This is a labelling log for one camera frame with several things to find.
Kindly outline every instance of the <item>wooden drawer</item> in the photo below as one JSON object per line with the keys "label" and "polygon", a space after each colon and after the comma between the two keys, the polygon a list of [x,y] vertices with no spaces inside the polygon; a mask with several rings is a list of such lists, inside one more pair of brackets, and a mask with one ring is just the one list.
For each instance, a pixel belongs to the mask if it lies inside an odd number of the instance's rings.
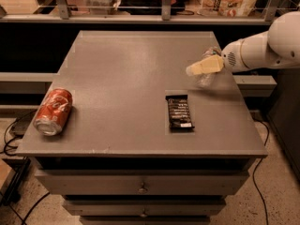
{"label": "wooden drawer", "polygon": [[83,225],[208,225],[207,217],[81,217]]}
{"label": "wooden drawer", "polygon": [[134,216],[141,218],[149,216],[212,216],[225,206],[223,200],[197,200],[181,198],[181,196],[167,200],[164,196],[159,197],[146,196],[149,198],[148,200],[131,197],[103,201],[64,201],[63,206],[74,216]]}
{"label": "wooden drawer", "polygon": [[248,173],[38,170],[36,177],[52,194],[62,195],[232,195]]}

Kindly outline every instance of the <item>black package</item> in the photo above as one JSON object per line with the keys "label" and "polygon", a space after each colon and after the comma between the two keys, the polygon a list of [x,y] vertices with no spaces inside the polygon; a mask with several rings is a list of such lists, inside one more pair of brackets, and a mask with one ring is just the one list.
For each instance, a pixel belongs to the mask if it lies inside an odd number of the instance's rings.
{"label": "black package", "polygon": [[195,128],[190,119],[188,95],[166,96],[166,100],[168,101],[170,128]]}

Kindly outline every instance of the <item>concrete floor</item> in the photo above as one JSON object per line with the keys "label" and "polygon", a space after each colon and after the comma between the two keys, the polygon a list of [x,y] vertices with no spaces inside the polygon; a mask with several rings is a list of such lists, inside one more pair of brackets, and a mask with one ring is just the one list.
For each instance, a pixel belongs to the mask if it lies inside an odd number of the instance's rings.
{"label": "concrete floor", "polygon": [[[13,121],[0,118],[0,138],[2,141],[6,127]],[[266,128],[255,123],[262,140],[266,138]],[[263,160],[256,171],[256,180],[265,199],[270,225],[297,225],[300,221],[300,183],[295,178],[293,170],[282,152],[275,134],[271,131],[266,144],[268,157]],[[212,225],[263,225],[266,224],[262,199],[254,187],[252,173],[258,160],[249,169],[251,177],[234,195],[226,199],[226,207],[217,215],[211,217]],[[19,192],[21,199],[11,206],[25,217],[34,203],[47,193],[34,176],[34,167],[26,175]],[[78,225],[79,217],[71,216],[62,206],[63,199],[59,195],[49,195],[32,212],[26,220],[27,225]],[[19,225],[20,219],[8,206],[0,207],[1,225]]]}

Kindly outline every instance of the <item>gray tabletop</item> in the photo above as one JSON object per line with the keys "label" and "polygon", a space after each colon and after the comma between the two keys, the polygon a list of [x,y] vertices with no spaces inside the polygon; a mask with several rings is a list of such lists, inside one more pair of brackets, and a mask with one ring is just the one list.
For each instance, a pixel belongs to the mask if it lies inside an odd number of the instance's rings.
{"label": "gray tabletop", "polygon": [[[218,42],[211,32],[81,31],[52,88],[74,99],[63,132],[30,125],[21,156],[265,157],[233,75],[223,69],[206,90],[186,67]],[[187,94],[193,132],[171,132],[166,95]]]}

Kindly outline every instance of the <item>can lid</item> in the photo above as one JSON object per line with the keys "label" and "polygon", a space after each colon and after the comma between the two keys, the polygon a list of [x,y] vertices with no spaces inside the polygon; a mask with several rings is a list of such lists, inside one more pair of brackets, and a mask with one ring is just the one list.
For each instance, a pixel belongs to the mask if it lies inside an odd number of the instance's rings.
{"label": "can lid", "polygon": [[51,122],[38,123],[36,125],[36,128],[39,132],[41,132],[42,134],[44,134],[46,136],[53,136],[53,135],[59,133],[61,130],[61,129],[59,129],[58,126],[55,125],[55,123],[51,123]]}

